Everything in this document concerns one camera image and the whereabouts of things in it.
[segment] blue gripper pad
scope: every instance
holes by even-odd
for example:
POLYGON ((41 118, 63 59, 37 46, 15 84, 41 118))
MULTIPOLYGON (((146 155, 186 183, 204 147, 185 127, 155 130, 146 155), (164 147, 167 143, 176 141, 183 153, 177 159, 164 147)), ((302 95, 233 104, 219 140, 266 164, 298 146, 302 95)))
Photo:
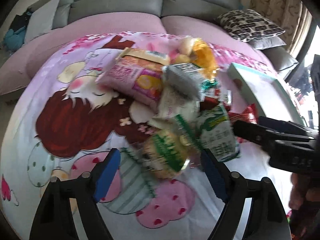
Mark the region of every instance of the blue gripper pad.
POLYGON ((100 178, 96 182, 96 190, 93 198, 96 203, 103 197, 106 197, 116 171, 120 165, 121 155, 119 150, 115 150, 108 164, 105 166, 100 178))
POLYGON ((201 152, 200 161, 217 198, 220 198, 224 203, 226 203, 228 195, 226 192, 225 181, 206 151, 201 152))

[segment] black and white patterned pillow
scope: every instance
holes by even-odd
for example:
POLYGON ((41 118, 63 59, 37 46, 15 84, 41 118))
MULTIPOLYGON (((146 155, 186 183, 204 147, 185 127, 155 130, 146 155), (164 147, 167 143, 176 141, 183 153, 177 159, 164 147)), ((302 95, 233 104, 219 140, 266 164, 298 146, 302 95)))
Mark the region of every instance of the black and white patterned pillow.
POLYGON ((217 18, 218 23, 238 41, 259 41, 285 32, 254 10, 234 10, 217 18))

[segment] beige curtain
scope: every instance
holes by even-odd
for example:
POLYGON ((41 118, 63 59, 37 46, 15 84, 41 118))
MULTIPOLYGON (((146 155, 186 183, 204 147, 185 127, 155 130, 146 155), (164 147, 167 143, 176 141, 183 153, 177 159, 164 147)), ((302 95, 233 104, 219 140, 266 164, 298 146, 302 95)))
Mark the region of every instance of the beige curtain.
POLYGON ((296 57, 306 39, 312 16, 301 0, 251 0, 253 9, 285 30, 279 37, 287 52, 296 57))

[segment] barcode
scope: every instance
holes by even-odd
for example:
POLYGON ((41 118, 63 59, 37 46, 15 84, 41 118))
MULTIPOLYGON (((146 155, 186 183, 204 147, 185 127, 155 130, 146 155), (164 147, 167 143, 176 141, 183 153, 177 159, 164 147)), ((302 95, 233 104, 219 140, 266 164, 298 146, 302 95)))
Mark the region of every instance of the barcode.
POLYGON ((193 72, 193 71, 198 71, 199 67, 192 63, 183 63, 183 64, 175 64, 174 65, 176 68, 181 69, 184 72, 193 72))
POLYGON ((161 57, 163 59, 167 58, 167 54, 164 54, 164 53, 161 53, 161 52, 158 52, 158 51, 147 50, 146 53, 154 55, 154 56, 157 56, 157 57, 161 57))

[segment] pink sofa cushion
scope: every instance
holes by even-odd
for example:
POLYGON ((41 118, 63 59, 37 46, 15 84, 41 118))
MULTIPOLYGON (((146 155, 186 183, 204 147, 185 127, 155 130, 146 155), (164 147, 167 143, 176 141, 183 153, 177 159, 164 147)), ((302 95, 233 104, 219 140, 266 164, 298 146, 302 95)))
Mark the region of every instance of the pink sofa cushion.
POLYGON ((26 87, 46 60, 67 43, 88 34, 122 31, 166 33, 152 14, 115 12, 83 18, 40 36, 14 53, 0 68, 0 95, 26 87))
POLYGON ((272 67, 269 59, 262 52, 257 53, 249 44, 234 40, 215 24, 185 16, 167 16, 161 21, 169 34, 199 37, 204 41, 233 49, 272 67))

